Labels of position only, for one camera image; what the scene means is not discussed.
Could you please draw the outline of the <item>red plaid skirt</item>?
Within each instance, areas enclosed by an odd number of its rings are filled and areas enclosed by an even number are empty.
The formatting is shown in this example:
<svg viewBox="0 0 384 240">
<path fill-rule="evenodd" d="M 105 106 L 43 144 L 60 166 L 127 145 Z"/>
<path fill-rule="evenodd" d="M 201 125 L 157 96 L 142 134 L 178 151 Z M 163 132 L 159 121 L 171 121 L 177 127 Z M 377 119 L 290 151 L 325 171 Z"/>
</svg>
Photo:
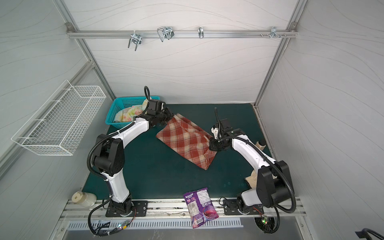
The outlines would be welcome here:
<svg viewBox="0 0 384 240">
<path fill-rule="evenodd" d="M 181 114 L 175 114 L 156 138 L 203 170 L 217 154 L 209 149 L 212 136 Z"/>
</svg>

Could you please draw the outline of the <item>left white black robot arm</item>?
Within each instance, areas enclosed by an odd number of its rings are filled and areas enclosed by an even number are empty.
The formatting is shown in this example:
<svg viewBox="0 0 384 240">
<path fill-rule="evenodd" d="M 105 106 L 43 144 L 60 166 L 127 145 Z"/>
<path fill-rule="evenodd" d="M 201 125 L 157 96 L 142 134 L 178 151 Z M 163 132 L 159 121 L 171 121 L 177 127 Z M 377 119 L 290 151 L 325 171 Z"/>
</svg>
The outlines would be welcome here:
<svg viewBox="0 0 384 240">
<path fill-rule="evenodd" d="M 123 173 L 125 147 L 150 128 L 167 123 L 173 116 L 165 102 L 150 99 L 146 109 L 130 124 L 108 135 L 98 136 L 88 154 L 87 168 L 107 183 L 109 207 L 114 214 L 127 216 L 134 208 Z"/>
</svg>

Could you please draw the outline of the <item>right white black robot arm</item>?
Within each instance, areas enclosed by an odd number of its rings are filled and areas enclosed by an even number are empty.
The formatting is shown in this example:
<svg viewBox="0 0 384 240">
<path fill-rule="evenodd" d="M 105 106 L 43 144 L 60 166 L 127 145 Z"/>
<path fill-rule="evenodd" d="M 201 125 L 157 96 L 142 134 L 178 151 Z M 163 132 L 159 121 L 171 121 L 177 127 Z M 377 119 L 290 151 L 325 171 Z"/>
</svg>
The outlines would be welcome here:
<svg viewBox="0 0 384 240">
<path fill-rule="evenodd" d="M 276 161 L 260 150 L 241 129 L 231 127 L 227 119 L 217 120 L 211 128 L 209 149 L 220 152 L 229 148 L 240 153 L 257 172 L 256 187 L 242 192 L 239 208 L 262 205 L 293 213 L 297 208 L 290 169 L 284 161 Z"/>
</svg>

